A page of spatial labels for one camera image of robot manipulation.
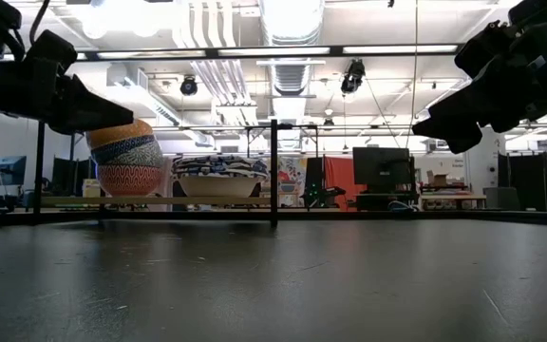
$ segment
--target computer monitor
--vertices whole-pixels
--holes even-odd
[[[27,156],[0,158],[0,185],[24,185]]]
[[[407,148],[353,148],[353,178],[356,184],[394,190],[397,184],[412,183],[410,169]]]

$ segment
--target ceiling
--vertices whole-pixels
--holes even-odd
[[[27,43],[28,29],[41,6],[41,1],[9,2],[23,14],[21,34]],[[381,0],[326,1],[320,44],[465,43],[487,23],[495,20],[506,21],[508,10],[516,3],[516,0],[419,0],[419,10],[416,13],[415,2],[412,1],[396,1],[392,9],[387,7],[387,1]],[[168,4],[149,6],[156,9],[150,22],[158,26],[157,33],[150,37],[140,37],[127,29],[136,26],[130,25],[134,22],[135,15],[130,16],[127,23],[122,22],[118,28],[111,29],[102,38],[90,39],[84,33],[82,22],[88,6],[67,5],[65,1],[60,0],[51,2],[40,30],[54,31],[71,42],[77,50],[177,48],[172,39],[171,26],[175,17],[170,11],[171,8],[167,7]],[[258,17],[258,2],[237,0],[233,1],[233,6],[234,38],[238,45],[261,46],[263,39]],[[206,18],[207,14],[204,14],[204,22],[207,21]],[[372,124],[377,120],[383,122],[382,114],[390,124],[409,124],[413,117],[411,114],[419,113],[436,99],[454,91],[467,79],[463,71],[454,65],[452,56],[367,57],[363,62],[368,81],[359,88],[352,99],[344,101],[340,91],[340,79],[350,63],[350,58],[320,60],[325,64],[313,67],[307,93],[314,95],[315,98],[307,100],[304,123],[321,124],[327,117],[325,109],[330,108],[333,110],[331,116],[336,124]],[[190,97],[182,96],[179,91],[183,75],[194,73],[189,61],[125,63],[141,68],[149,76],[150,91],[158,94],[168,105],[181,113],[184,124],[213,124],[212,96],[205,86],[198,81],[198,93]],[[90,76],[85,77],[84,73],[87,69],[89,73],[106,73],[110,66],[111,63],[83,63],[76,65],[73,71],[93,89],[99,89],[103,85],[90,83],[87,81],[91,79]],[[256,60],[242,60],[241,68],[251,97],[257,105],[256,116],[259,120],[266,121],[272,113],[269,72],[267,68],[257,66]],[[413,92],[410,87],[414,76],[416,86]],[[110,96],[104,88],[99,90],[103,95]],[[148,108],[119,97],[113,100],[130,107],[135,111],[136,117],[152,119],[149,121],[152,125],[160,124],[160,120],[156,121],[156,114]],[[364,134],[360,130],[347,132],[348,135],[354,136],[361,133]],[[517,130],[511,133],[520,135],[524,132]],[[406,134],[406,131],[395,134]],[[160,137],[162,138],[186,139],[179,133]]]

